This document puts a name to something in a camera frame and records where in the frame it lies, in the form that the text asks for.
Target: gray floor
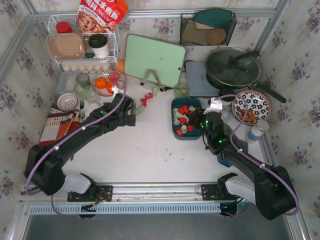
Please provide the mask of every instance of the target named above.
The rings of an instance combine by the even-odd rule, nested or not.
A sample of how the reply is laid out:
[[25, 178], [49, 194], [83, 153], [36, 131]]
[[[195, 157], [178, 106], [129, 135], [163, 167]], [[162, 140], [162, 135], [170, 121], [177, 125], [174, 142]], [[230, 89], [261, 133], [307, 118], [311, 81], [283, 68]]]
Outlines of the gray floor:
[[24, 240], [291, 240], [284, 217], [264, 219], [253, 207], [238, 219], [217, 214], [97, 215], [77, 221], [30, 216]]

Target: pan lid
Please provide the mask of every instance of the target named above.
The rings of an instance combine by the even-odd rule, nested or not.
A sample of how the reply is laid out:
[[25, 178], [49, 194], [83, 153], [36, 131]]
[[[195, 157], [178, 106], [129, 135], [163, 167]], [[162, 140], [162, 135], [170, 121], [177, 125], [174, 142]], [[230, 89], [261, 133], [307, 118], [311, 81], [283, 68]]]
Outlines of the pan lid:
[[226, 86], [246, 87], [253, 84], [261, 73], [260, 64], [253, 56], [260, 55], [235, 47], [222, 47], [208, 56], [205, 68], [209, 76]]

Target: wooden coaster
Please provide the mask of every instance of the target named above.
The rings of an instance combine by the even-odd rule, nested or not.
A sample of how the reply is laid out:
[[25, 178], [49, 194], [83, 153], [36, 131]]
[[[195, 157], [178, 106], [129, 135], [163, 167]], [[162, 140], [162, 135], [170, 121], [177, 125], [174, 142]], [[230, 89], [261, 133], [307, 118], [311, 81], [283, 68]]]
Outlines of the wooden coaster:
[[222, 28], [217, 28], [207, 33], [205, 41], [211, 45], [218, 45], [223, 43], [226, 37], [226, 31]]

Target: teal container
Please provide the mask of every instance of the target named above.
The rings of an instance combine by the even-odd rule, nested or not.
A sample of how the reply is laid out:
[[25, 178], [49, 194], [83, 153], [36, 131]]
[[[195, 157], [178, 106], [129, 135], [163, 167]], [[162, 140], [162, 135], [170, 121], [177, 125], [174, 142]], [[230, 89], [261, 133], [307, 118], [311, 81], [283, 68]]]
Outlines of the teal container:
[[193, 106], [195, 108], [202, 109], [201, 102], [197, 98], [179, 97], [179, 98], [174, 99], [171, 102], [171, 124], [172, 124], [173, 135], [178, 140], [197, 140], [203, 134], [202, 130], [197, 129], [197, 128], [195, 128], [193, 131], [187, 131], [183, 136], [179, 136], [179, 135], [176, 134], [176, 130], [181, 128], [181, 124], [174, 125], [173, 109], [181, 108], [184, 105], [187, 105], [188, 107]]

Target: egg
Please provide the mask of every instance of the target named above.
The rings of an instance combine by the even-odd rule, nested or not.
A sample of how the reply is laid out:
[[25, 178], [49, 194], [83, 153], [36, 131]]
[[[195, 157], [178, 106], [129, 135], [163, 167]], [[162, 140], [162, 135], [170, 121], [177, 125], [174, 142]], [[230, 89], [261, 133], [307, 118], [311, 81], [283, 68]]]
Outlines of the egg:
[[81, 72], [83, 72], [83, 71], [85, 71], [87, 68], [86, 68], [86, 66], [79, 66], [79, 70], [81, 71]]
[[86, 69], [90, 72], [90, 71], [92, 71], [92, 70], [94, 69], [94, 66], [88, 65], [88, 66], [86, 67]]
[[105, 63], [103, 66], [102, 66], [102, 70], [103, 71], [108, 71], [110, 69], [110, 63]]
[[101, 66], [100, 65], [95, 65], [94, 66], [94, 70], [96, 70], [97, 72], [101, 70]]
[[71, 66], [71, 70], [72, 70], [72, 71], [77, 71], [77, 70], [78, 70], [78, 66], [77, 66], [77, 65]]
[[71, 67], [68, 66], [68, 65], [63, 66], [62, 68], [63, 68], [63, 70], [66, 71], [66, 72], [71, 70]]

